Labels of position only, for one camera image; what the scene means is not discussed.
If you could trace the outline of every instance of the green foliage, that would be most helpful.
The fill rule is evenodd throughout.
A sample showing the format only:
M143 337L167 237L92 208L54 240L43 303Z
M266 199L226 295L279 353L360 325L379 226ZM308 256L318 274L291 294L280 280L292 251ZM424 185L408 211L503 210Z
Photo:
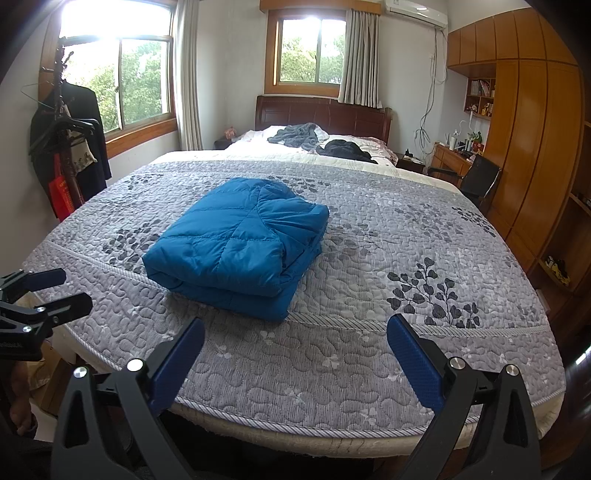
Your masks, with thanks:
M304 50L301 38L284 41L281 46L281 81L313 82L316 79L316 50Z
M334 47L339 51L338 55L333 57L325 57L321 55L320 58L320 75L319 81L321 83L340 83L343 78L343 59L345 58L345 36L335 38Z
M345 56L345 36L341 35L334 41L338 51L335 56L320 55L320 83L339 84L343 74L343 58ZM314 82L316 79L316 51L305 50L301 38L293 38L283 42L281 46L281 81L282 82Z
M161 43L152 41L123 52L123 115L130 124L162 113Z
M137 44L135 48L125 48L121 57L122 106L126 124L162 113L161 43L137 41ZM105 132L117 128L114 66L101 66L81 84L96 93Z

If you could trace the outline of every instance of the human hand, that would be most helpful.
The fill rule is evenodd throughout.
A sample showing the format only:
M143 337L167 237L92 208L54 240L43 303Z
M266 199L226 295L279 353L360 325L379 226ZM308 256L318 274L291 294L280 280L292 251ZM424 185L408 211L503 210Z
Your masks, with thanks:
M10 419L17 428L17 434L23 435L31 428L32 420L29 377L25 362L15 362L10 375L10 385L14 393L14 400L10 405Z

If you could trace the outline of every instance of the blue down jacket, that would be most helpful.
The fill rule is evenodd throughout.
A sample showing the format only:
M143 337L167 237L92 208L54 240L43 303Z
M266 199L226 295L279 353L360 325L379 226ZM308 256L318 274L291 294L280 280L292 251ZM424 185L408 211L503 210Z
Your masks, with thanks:
M144 265L150 279L190 299L283 320L328 218L327 207L283 183L232 179L170 226Z

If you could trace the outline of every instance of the office chair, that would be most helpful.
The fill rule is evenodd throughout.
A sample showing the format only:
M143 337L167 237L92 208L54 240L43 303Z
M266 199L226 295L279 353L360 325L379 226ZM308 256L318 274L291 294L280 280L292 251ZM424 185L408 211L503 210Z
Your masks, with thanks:
M463 177L453 170L430 167L427 170L427 175L431 176L433 173L443 173L460 179L462 181L460 192L476 205L483 214L486 214L501 176L501 169L483 156L476 155L470 170Z

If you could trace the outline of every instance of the gray quilted mattress cover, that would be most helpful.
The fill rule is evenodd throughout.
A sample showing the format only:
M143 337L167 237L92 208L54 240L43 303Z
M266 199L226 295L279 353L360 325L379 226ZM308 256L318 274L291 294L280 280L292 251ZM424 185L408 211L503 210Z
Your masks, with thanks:
M145 358L202 318L206 343L176 402L256 429L352 439L424 432L433 412L418 401L386 341L395 312L474 368L517 365L534 406L564 392L542 305L474 205L448 189L325 163L221 156L150 164L56 227L24 268L66 270L66 285L41 292L43 301L92 296L91 315L67 328L111 368ZM322 253L282 323L187 300L145 276L144 252L234 177L282 181L330 209Z

